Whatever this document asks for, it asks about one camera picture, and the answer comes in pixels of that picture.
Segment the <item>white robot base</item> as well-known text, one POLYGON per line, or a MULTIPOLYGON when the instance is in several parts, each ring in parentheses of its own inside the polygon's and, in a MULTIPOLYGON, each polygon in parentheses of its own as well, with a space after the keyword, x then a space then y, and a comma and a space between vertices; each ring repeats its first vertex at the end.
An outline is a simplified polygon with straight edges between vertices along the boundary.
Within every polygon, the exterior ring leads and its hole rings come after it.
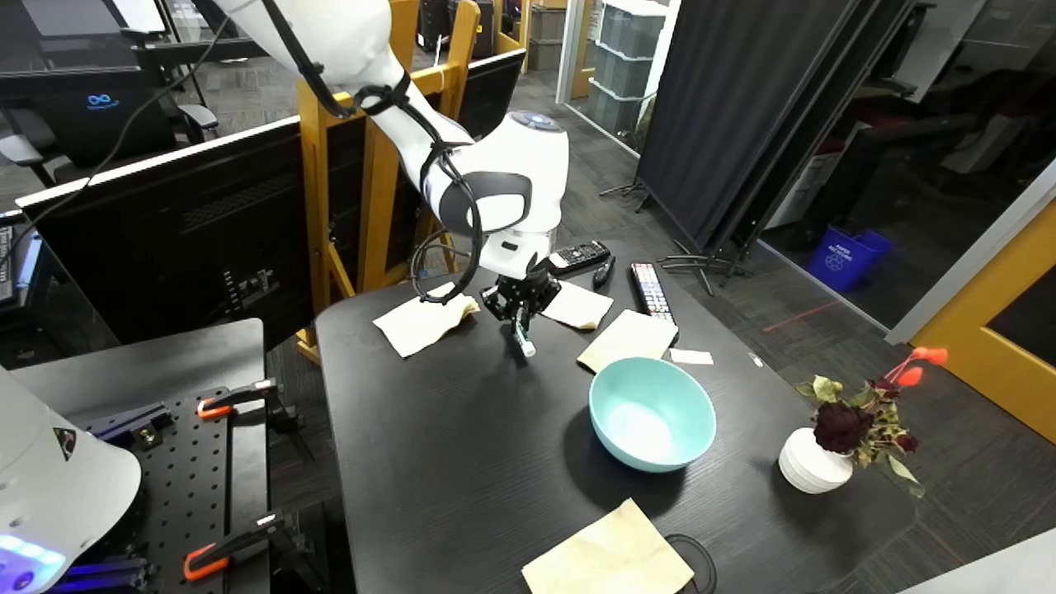
POLYGON ((0 594, 48 594, 132 508, 141 465, 0 370, 0 594))

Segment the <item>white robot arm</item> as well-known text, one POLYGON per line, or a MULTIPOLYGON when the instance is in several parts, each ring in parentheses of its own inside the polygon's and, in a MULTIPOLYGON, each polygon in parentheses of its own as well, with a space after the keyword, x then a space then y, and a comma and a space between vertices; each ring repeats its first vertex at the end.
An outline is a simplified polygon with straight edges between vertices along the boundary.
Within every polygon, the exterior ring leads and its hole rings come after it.
POLYGON ((299 76, 337 119, 362 113, 396 147, 405 179, 453 234, 471 243, 470 272, 424 304, 457 299, 478 272, 486 306, 518 357, 533 357, 533 317, 557 286, 546 273, 567 190, 570 137, 536 113, 505 113, 477 137, 444 114, 398 64, 390 0, 218 0, 270 59, 299 76))

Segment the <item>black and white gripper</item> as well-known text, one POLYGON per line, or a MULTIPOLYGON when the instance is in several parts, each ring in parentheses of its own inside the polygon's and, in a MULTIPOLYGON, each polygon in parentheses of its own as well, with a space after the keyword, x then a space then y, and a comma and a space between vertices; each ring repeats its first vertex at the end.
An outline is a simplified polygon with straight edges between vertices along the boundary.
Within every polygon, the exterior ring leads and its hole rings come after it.
POLYGON ((501 321, 505 350, 521 360, 515 317, 521 334, 533 337, 536 312, 540 312, 561 291, 547 273, 552 234, 497 230, 486 238, 478 263, 496 273, 483 291, 486 306, 501 321))

